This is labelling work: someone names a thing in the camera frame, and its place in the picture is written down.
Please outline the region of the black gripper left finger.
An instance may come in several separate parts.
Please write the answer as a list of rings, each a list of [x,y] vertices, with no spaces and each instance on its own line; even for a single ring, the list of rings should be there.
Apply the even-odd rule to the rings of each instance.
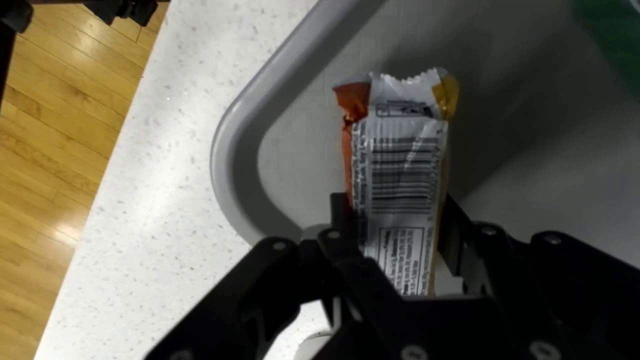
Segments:
[[[426,307],[359,250],[340,195],[328,228],[261,241],[145,360],[267,360],[309,303],[322,305],[331,335],[307,340],[304,360],[429,360]]]

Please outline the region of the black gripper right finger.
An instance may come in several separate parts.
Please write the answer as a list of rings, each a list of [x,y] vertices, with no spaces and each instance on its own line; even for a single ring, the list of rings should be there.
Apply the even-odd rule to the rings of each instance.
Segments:
[[[447,329],[481,360],[640,360],[640,271],[558,231],[523,243],[445,204],[438,250],[463,281]]]

